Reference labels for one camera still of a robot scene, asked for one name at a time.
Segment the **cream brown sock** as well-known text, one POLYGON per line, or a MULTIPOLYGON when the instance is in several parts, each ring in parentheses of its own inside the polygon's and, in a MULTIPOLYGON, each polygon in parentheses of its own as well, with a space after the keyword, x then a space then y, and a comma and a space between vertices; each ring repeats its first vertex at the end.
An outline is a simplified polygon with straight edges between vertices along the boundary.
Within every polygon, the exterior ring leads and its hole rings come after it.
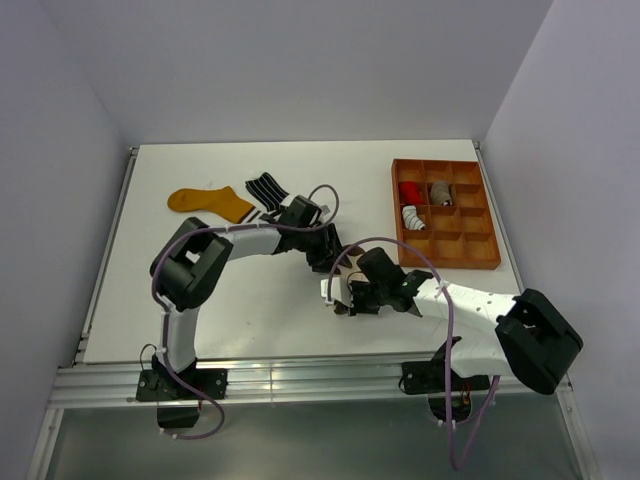
POLYGON ((353 307, 353 286, 354 281, 366 280, 366 276, 361 272, 360 267, 357 265, 357 260, 365 253, 364 249, 360 246, 352 247, 349 249, 345 257, 340 261, 336 268, 335 275, 333 277, 343 277, 347 280, 349 288, 352 294, 352 306, 346 307, 341 304, 333 305, 333 312, 337 316, 349 315, 350 309, 353 307))

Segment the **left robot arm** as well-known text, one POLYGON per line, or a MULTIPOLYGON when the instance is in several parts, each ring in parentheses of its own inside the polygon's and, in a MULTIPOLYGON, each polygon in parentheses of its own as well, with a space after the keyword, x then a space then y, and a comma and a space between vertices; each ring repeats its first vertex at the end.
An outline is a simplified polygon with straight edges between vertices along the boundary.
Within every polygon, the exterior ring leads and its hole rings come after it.
POLYGON ((229 227, 184 220, 150 267, 152 298, 164 311, 152 357, 156 388, 172 399, 202 390, 196 385, 198 315, 229 262, 298 251, 313 272, 327 273, 343 250, 333 222, 324 222, 321 207, 301 195, 277 215, 255 213, 229 227))

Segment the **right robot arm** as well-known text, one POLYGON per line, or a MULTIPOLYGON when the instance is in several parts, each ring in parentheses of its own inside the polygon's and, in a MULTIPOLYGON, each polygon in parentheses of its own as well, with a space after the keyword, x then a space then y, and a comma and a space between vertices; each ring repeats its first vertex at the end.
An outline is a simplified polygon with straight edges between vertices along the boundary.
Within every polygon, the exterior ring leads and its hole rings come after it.
POLYGON ((474 338, 454 334, 451 355, 433 365, 435 383, 457 388, 467 378, 512 376, 536 393, 555 392, 584 342, 549 299, 526 289, 497 294, 438 281, 430 272, 406 273, 381 248, 356 260, 363 281, 352 281, 349 313, 381 307, 420 318, 452 319, 474 338))

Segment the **wooden compartment tray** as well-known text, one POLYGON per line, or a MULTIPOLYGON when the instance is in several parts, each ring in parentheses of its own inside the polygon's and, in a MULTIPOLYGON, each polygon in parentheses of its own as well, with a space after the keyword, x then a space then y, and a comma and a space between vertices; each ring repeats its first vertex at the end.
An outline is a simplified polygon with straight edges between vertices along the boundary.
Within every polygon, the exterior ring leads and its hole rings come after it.
POLYGON ((391 166, 396 237, 399 263, 420 267, 423 254, 438 268, 494 270, 501 263, 496 231, 480 166, 477 162, 396 158, 391 166), (434 182, 450 184, 453 206, 431 203, 434 182), (423 231, 404 227, 398 184, 414 181, 420 185, 424 204, 417 212, 425 222, 423 231))

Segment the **red rolled sock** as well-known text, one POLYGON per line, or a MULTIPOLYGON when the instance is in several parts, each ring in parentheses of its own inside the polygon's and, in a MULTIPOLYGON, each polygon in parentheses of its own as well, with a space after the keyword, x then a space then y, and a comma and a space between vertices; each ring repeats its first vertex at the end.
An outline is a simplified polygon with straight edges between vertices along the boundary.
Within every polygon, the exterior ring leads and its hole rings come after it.
POLYGON ((403 181, 398 184, 399 196, 405 205, 423 205, 424 200, 420 185, 414 181, 403 181))

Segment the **grey rolled sock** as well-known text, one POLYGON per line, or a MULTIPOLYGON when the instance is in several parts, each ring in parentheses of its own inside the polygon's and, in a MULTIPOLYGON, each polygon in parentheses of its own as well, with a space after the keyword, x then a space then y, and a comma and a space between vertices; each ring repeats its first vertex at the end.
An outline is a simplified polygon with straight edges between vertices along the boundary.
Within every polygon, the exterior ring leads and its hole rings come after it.
POLYGON ((430 200, 436 206, 453 206, 450 184, 445 180, 434 182, 430 190, 430 200))

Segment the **mustard yellow sock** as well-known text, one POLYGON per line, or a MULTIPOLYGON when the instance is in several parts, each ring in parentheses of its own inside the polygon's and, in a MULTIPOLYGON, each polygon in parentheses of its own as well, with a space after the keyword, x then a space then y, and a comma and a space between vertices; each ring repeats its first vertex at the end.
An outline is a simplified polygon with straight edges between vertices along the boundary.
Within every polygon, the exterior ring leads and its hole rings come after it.
POLYGON ((250 221, 259 214, 253 204, 239 197, 230 186, 213 190, 183 188, 169 196, 167 206, 178 213, 210 212, 233 224, 250 221))

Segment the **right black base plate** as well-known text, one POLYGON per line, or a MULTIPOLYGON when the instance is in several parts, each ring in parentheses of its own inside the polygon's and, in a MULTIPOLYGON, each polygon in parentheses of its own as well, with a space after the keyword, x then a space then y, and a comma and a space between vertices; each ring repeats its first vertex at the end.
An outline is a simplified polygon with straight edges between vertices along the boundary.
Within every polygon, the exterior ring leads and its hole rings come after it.
MULTIPOLYGON (((445 392, 445 364, 443 360, 408 361, 401 364, 399 388, 407 395, 437 394, 445 392)), ((486 391, 490 388, 487 375, 460 377, 450 373, 453 392, 486 391)))

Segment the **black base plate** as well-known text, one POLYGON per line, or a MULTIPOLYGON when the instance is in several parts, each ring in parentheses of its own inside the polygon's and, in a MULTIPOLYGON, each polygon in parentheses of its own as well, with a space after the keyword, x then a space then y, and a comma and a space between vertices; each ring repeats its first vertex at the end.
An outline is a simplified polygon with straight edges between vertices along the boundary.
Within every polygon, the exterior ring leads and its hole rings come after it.
MULTIPOLYGON (((408 361, 401 364, 399 388, 407 395, 437 394, 445 392, 445 364, 443 360, 408 361)), ((450 373, 453 392, 486 391, 490 388, 487 375, 460 377, 450 373)))
MULTIPOLYGON (((191 369, 178 377, 214 400, 224 398, 227 387, 226 369, 191 369)), ((177 383, 167 372, 141 372, 135 399, 138 402, 199 400, 200 396, 177 383)))

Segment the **aluminium frame rail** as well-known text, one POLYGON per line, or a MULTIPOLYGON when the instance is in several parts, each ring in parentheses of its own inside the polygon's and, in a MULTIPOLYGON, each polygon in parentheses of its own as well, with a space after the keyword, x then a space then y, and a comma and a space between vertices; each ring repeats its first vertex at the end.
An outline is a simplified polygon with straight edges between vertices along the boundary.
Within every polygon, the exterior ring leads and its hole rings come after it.
MULTIPOLYGON (((227 387, 219 401, 276 404, 397 399, 401 365, 426 355, 357 355, 288 359, 203 361, 204 370, 225 369, 227 387)), ((151 407, 135 394, 140 368, 134 364, 87 365, 56 373, 47 402, 51 409, 151 407)))

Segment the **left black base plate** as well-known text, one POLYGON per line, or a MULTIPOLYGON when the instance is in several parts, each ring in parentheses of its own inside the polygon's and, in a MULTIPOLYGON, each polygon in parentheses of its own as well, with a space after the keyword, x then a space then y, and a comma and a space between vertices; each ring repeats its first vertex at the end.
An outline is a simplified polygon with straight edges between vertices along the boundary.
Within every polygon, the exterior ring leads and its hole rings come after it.
MULTIPOLYGON (((191 369, 178 377, 214 400, 224 398, 227 387, 226 369, 191 369)), ((199 400, 200 396, 177 383, 167 372, 141 372, 135 399, 138 402, 199 400)))

